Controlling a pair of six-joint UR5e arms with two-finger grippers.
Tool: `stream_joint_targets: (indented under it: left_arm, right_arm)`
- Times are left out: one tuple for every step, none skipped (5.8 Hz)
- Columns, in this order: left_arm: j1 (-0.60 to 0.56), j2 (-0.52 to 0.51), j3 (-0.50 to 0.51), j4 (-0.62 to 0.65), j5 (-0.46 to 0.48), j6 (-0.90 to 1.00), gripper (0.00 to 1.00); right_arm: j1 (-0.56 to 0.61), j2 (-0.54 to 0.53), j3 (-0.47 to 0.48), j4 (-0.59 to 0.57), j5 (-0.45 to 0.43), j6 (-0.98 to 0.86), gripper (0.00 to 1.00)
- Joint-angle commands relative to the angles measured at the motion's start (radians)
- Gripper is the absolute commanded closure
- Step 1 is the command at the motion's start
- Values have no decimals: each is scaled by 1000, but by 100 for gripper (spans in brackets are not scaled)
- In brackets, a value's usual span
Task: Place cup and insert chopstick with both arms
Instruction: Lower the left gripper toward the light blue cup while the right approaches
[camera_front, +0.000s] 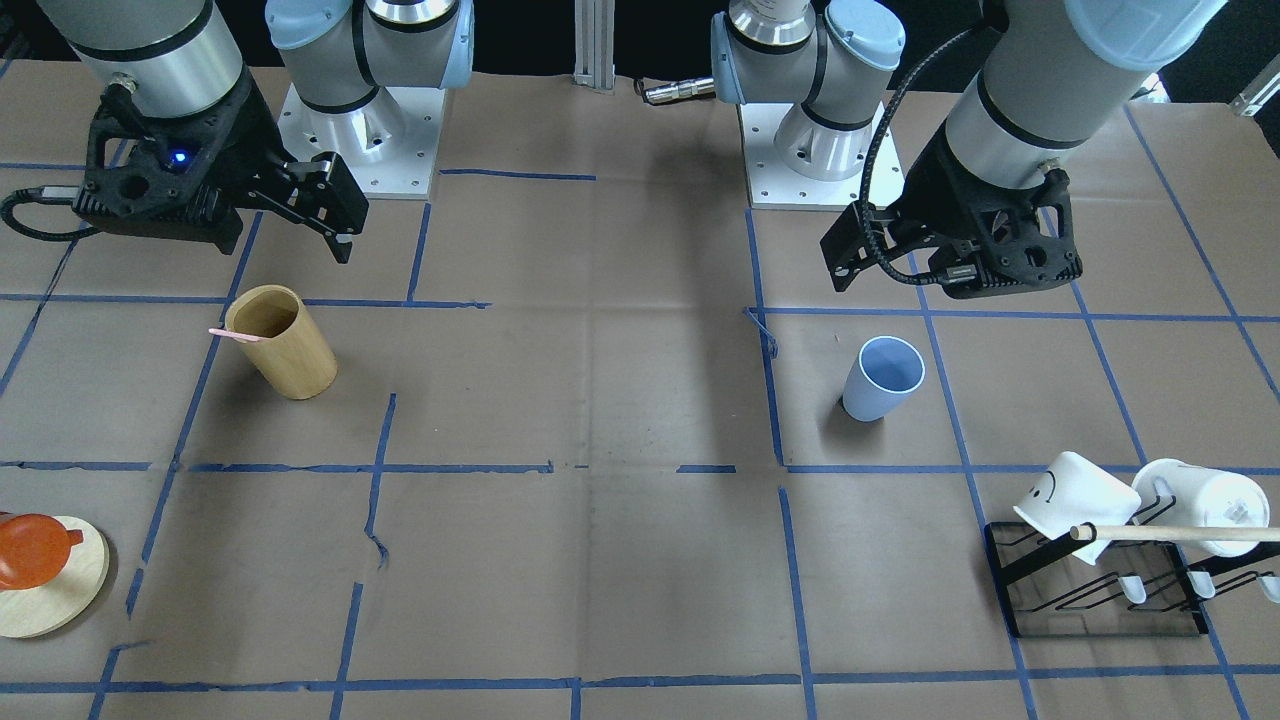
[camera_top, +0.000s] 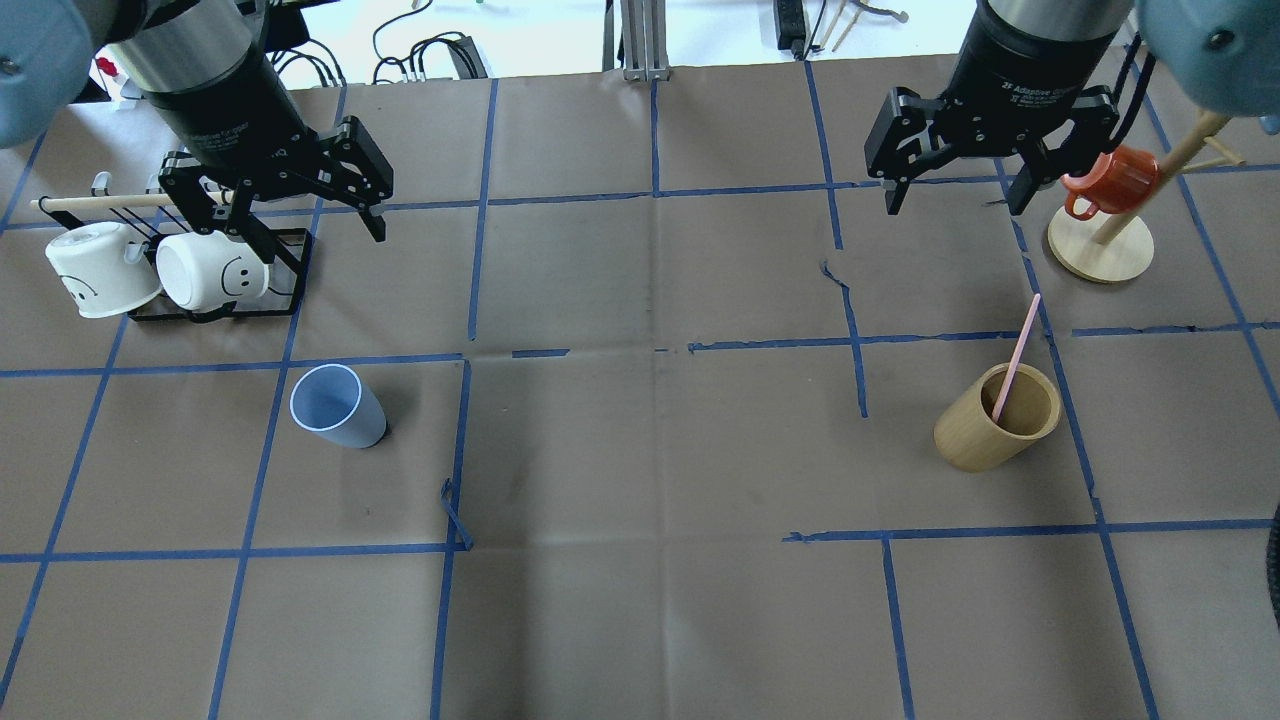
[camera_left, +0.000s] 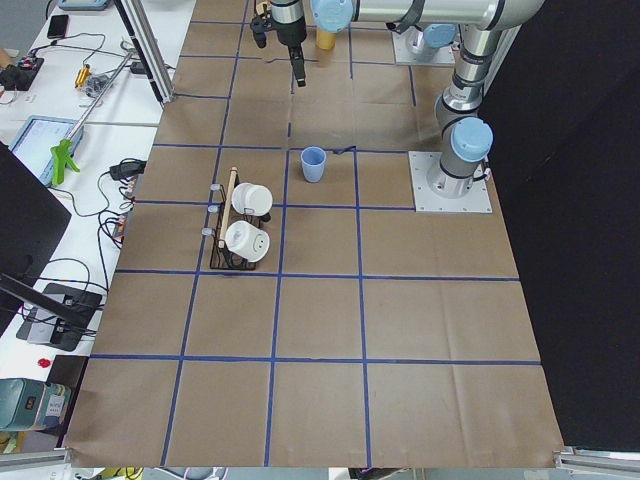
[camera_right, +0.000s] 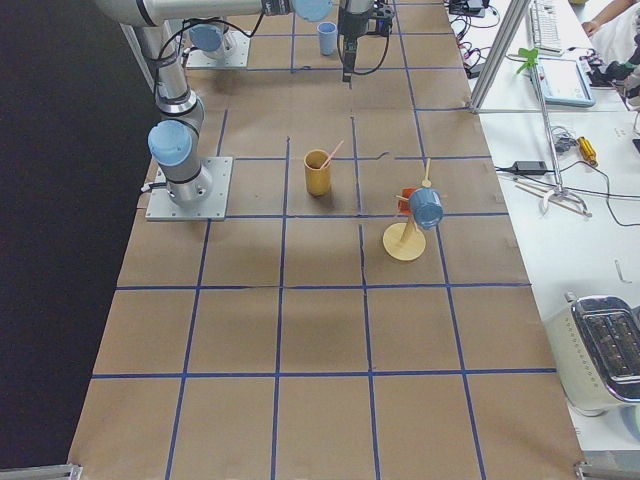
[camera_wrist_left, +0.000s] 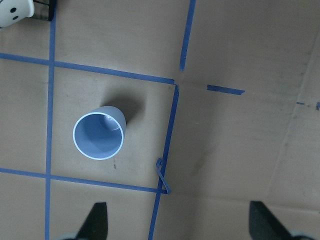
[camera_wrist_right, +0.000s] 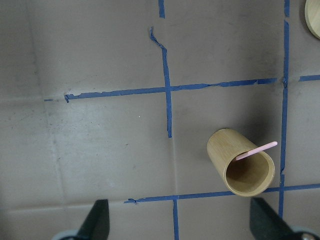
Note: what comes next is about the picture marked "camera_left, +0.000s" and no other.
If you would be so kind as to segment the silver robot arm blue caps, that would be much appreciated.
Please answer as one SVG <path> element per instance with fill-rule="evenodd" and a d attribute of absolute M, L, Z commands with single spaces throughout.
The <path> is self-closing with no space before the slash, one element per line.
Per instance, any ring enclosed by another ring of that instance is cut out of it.
<path fill-rule="evenodd" d="M 311 11 L 316 26 L 330 33 L 357 21 L 383 22 L 398 34 L 433 23 L 460 28 L 460 53 L 451 84 L 434 106 L 443 151 L 426 175 L 436 195 L 458 199 L 471 190 L 474 173 L 492 146 L 491 128 L 477 118 L 477 110 L 501 35 L 527 22 L 542 5 L 541 1 L 313 1 Z"/>

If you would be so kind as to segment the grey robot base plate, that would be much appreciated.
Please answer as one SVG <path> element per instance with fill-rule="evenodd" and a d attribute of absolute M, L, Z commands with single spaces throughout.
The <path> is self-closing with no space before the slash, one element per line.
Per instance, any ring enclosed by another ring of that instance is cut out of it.
<path fill-rule="evenodd" d="M 440 170 L 440 157 L 440 152 L 408 152 L 415 211 L 491 214 L 482 168 L 478 166 L 468 179 L 455 179 Z"/>

